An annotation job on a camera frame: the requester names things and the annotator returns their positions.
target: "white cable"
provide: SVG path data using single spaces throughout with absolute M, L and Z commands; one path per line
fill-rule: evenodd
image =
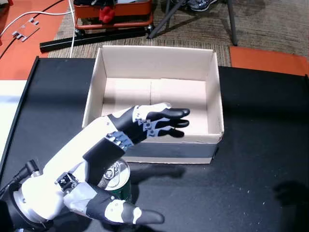
M 22 16 L 28 15 L 28 14 L 45 14 L 45 15 L 68 15 L 72 14 L 72 11 L 70 12 L 65 12 L 65 13 L 48 13 L 48 12 L 43 12 L 43 11 L 30 11 L 21 14 L 19 17 L 14 19 L 12 22 L 9 23 L 9 25 L 6 26 L 6 28 L 1 32 L 0 37 L 4 34 L 4 32 L 9 28 L 10 25 L 12 25 L 16 20 L 20 19 Z
M 71 49 L 70 49 L 70 54 L 69 54 L 69 58 L 72 58 L 72 52 L 73 52 L 73 47 L 74 47 L 74 39 L 75 39 L 75 20 L 74 20 L 74 13 L 73 13 L 73 8 L 72 8 L 72 4 L 71 4 L 71 0 L 69 1 L 69 5 L 70 5 L 70 9 L 71 9 L 71 14 L 72 14 L 72 19 L 73 19 L 73 36 L 72 36 L 72 43 L 71 43 Z

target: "robotic hand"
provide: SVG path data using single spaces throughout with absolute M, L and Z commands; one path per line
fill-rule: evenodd
M 189 125 L 182 119 L 189 113 L 159 103 L 95 119 L 50 159 L 42 175 L 28 178 L 21 187 L 10 186 L 11 193 L 2 200 L 8 204 L 12 227 L 44 230 L 64 206 L 110 224 L 163 223 L 160 213 L 120 200 L 97 184 L 129 147 L 148 137 L 183 137 L 175 128 Z

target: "cardboard box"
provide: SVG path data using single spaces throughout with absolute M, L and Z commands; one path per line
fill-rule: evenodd
M 169 102 L 189 108 L 181 139 L 149 138 L 128 149 L 132 162 L 210 163 L 224 133 L 216 53 L 206 49 L 103 46 L 98 50 L 82 127 L 99 116 Z

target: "orange surface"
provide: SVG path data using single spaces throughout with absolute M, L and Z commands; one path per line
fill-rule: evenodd
M 245 47 L 230 47 L 231 64 L 235 68 L 255 69 L 304 76 L 309 64 L 302 56 L 263 51 Z
M 0 31 L 12 20 L 28 11 L 42 11 L 57 0 L 14 0 L 14 5 L 9 7 L 7 14 L 0 15 Z M 68 1 L 64 0 L 46 12 L 63 13 L 67 11 Z M 35 14 L 26 15 L 14 24 L 1 36 L 2 45 L 0 54 L 12 40 L 12 32 L 25 24 Z M 4 56 L 0 59 L 0 80 L 26 80 L 36 56 L 47 57 L 48 53 L 40 52 L 39 44 L 53 40 L 63 19 L 63 15 L 39 15 L 35 18 L 40 29 L 31 35 L 25 42 L 14 41 Z

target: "shoe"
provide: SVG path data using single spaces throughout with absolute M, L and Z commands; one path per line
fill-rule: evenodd
M 176 5 L 176 4 L 179 2 L 179 0 L 170 0 L 170 2 L 171 2 L 173 5 Z M 187 0 L 184 1 L 184 2 L 181 4 L 181 6 L 184 7 L 186 4 L 187 4 Z
M 205 11 L 217 0 L 189 0 L 187 5 L 192 11 Z

